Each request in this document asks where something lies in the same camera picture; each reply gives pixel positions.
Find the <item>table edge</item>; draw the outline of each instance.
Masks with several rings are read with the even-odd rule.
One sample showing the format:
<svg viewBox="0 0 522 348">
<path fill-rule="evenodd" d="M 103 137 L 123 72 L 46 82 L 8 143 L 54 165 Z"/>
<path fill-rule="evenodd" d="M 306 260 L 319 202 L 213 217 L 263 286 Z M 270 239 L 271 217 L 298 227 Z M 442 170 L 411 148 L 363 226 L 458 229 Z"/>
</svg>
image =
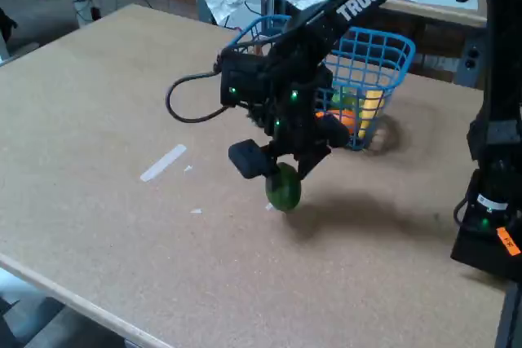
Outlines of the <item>table edge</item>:
<svg viewBox="0 0 522 348">
<path fill-rule="evenodd" d="M 173 348 L 173 346 L 170 346 L 136 326 L 127 323 L 125 320 L 65 289 L 52 280 L 40 275 L 36 271 L 24 267 L 19 262 L 2 253 L 0 253 L 0 267 L 23 281 L 34 285 L 36 288 L 41 289 L 49 296 L 64 303 L 66 306 L 72 308 L 78 313 L 94 320 L 96 323 L 101 324 L 121 337 L 127 338 L 143 348 Z"/>
</svg>

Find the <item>orange object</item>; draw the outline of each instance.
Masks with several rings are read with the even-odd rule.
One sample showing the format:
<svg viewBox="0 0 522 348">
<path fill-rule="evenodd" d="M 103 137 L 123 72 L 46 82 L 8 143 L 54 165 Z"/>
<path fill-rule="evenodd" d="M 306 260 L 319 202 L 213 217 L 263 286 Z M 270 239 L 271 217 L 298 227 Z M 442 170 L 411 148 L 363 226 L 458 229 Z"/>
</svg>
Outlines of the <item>orange object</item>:
<svg viewBox="0 0 522 348">
<path fill-rule="evenodd" d="M 515 244 L 515 241 L 513 241 L 505 227 L 499 227 L 497 229 L 497 235 L 511 256 L 517 256 L 521 253 L 519 247 Z"/>
<path fill-rule="evenodd" d="M 331 114 L 337 117 L 337 119 L 352 132 L 356 128 L 356 115 L 351 110 L 344 109 L 339 111 L 338 109 L 330 109 L 327 112 L 317 112 L 316 116 L 323 117 L 325 114 Z"/>
</svg>

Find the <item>wooden table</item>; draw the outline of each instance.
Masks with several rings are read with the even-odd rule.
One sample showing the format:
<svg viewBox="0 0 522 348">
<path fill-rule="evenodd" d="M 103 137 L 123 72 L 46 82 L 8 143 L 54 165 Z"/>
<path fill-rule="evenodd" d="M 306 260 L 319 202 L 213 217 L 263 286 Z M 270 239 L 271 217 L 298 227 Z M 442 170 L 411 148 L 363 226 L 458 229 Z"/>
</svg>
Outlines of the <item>wooden table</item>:
<svg viewBox="0 0 522 348">
<path fill-rule="evenodd" d="M 493 346 L 503 292 L 449 258 L 480 93 L 408 76 L 395 147 L 336 151 L 285 216 L 228 161 L 266 139 L 242 110 L 164 108 L 231 34 L 127 7 L 2 68 L 0 265 L 144 347 Z M 219 80 L 174 97 L 207 113 Z"/>
<path fill-rule="evenodd" d="M 479 0 L 478 10 L 432 6 L 424 3 L 411 2 L 409 0 L 388 0 L 381 7 L 390 11 L 422 16 L 451 24 L 461 24 L 472 28 L 484 28 L 488 21 L 486 0 Z"/>
</svg>

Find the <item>yellow object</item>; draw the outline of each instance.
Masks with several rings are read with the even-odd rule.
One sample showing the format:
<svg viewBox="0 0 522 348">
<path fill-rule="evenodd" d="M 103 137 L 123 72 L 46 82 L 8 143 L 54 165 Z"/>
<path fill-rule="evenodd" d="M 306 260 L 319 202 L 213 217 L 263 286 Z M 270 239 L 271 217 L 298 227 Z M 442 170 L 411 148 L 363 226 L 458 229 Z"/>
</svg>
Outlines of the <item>yellow object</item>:
<svg viewBox="0 0 522 348">
<path fill-rule="evenodd" d="M 366 129 L 369 127 L 369 122 L 377 115 L 378 109 L 383 107 L 383 94 L 384 91 L 380 90 L 366 91 L 366 99 L 361 110 L 361 127 L 358 134 L 360 139 L 365 137 Z"/>
</svg>

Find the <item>floor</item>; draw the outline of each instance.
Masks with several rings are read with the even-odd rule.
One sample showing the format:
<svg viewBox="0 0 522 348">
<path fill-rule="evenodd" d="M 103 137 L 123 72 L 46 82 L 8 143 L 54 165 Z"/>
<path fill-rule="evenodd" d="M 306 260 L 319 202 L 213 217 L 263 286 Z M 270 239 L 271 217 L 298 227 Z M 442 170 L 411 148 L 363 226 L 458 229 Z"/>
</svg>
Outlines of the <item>floor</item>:
<svg viewBox="0 0 522 348">
<path fill-rule="evenodd" d="M 197 18 L 195 7 L 168 0 L 148 1 L 157 10 Z M 143 0 L 94 0 L 102 15 L 131 3 L 147 7 Z M 0 0 L 0 7 L 18 24 L 7 43 L 9 51 L 30 42 L 45 45 L 77 29 L 73 0 Z"/>
<path fill-rule="evenodd" d="M 57 38 L 77 29 L 76 11 L 73 0 L 0 0 L 0 7 L 18 24 L 7 43 L 10 52 L 31 42 L 44 46 Z M 131 3 L 146 6 L 143 0 L 94 0 L 102 15 Z M 149 0 L 158 10 L 197 18 L 195 7 L 167 0 Z M 5 320 L 12 330 L 28 319 L 41 303 L 42 297 L 18 302 L 6 314 Z M 64 308 L 36 337 L 28 348 L 118 348 L 123 347 L 118 338 L 107 329 L 79 315 L 76 311 Z"/>
</svg>

